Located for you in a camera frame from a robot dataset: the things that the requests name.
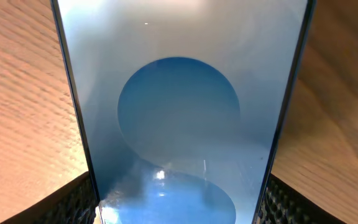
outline glass screen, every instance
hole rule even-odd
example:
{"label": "glass screen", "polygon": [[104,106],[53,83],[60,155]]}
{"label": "glass screen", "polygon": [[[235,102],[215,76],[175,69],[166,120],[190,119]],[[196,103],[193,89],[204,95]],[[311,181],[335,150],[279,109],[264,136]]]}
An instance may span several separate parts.
{"label": "glass screen", "polygon": [[306,4],[58,0],[103,222],[251,223]]}

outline phone screen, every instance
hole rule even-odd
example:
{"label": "phone screen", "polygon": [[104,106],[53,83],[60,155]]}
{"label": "phone screen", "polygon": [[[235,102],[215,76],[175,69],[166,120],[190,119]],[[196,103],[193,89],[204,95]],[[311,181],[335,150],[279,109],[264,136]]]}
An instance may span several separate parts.
{"label": "phone screen", "polygon": [[103,223],[252,223],[310,3],[53,5]]}

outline black textured object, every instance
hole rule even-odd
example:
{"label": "black textured object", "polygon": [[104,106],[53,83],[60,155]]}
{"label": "black textured object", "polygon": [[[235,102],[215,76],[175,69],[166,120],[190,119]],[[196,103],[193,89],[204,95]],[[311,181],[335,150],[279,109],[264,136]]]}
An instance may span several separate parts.
{"label": "black textured object", "polygon": [[[93,223],[96,197],[86,172],[39,203],[3,223]],[[270,175],[259,209],[260,224],[343,223]]]}
{"label": "black textured object", "polygon": [[96,206],[95,193],[89,173],[86,172],[3,223],[92,224]]}
{"label": "black textured object", "polygon": [[260,224],[344,223],[270,174],[259,209]]}

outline wood grain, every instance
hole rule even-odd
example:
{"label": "wood grain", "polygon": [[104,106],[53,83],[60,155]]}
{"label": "wood grain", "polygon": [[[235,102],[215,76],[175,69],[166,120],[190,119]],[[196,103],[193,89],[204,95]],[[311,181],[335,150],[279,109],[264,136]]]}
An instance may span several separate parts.
{"label": "wood grain", "polygon": [[[87,170],[48,0],[0,1],[0,222]],[[358,223],[358,1],[319,1],[273,173]]]}

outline wooden surface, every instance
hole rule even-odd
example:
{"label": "wooden surface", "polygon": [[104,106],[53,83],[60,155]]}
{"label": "wooden surface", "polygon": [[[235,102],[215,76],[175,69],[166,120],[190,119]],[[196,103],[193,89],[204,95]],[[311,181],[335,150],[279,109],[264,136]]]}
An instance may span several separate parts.
{"label": "wooden surface", "polygon": [[[48,0],[0,0],[0,222],[87,170]],[[273,173],[358,223],[358,1],[319,1]]]}

